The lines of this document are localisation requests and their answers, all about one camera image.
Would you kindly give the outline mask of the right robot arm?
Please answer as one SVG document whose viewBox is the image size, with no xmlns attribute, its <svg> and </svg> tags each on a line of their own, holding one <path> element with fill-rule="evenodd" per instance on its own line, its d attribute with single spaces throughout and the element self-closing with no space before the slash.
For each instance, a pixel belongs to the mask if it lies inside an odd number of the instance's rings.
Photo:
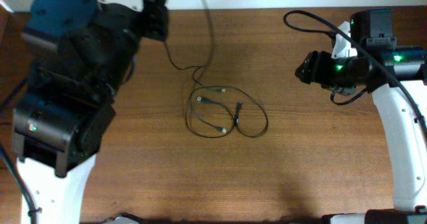
<svg viewBox="0 0 427 224">
<path fill-rule="evenodd" d="M 303 83 L 317 83 L 353 102 L 370 93 L 380 114 L 390 156 L 394 194 L 390 209 L 329 214 L 323 223 L 426 222 L 426 52 L 397 46 L 389 9 L 353 14 L 329 25 L 333 51 L 313 51 L 296 69 Z"/>
</svg>

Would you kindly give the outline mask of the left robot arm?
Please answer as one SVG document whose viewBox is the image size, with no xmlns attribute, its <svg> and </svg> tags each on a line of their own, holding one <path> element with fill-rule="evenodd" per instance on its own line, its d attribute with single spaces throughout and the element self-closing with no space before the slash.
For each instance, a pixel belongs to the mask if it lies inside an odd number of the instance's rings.
<svg viewBox="0 0 427 224">
<path fill-rule="evenodd" d="M 22 38 L 34 60 L 18 84 L 5 163 L 22 223 L 78 223 L 85 186 L 143 38 L 165 41 L 166 0 L 33 0 Z"/>
</svg>

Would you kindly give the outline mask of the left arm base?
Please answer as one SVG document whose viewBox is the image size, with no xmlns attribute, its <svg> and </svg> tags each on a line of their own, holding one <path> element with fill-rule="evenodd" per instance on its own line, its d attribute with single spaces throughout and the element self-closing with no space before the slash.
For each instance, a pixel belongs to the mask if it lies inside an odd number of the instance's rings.
<svg viewBox="0 0 427 224">
<path fill-rule="evenodd" d="M 116 217 L 104 219 L 101 224 L 144 224 L 144 220 L 129 213 L 121 213 Z"/>
</svg>

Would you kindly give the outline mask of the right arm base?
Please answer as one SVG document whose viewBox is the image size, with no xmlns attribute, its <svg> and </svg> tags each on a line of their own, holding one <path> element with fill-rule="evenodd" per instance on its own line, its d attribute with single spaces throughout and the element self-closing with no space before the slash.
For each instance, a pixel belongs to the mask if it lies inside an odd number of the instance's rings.
<svg viewBox="0 0 427 224">
<path fill-rule="evenodd" d="M 426 210 L 416 212 L 371 209 L 366 213 L 324 215 L 321 224 L 425 224 Z"/>
</svg>

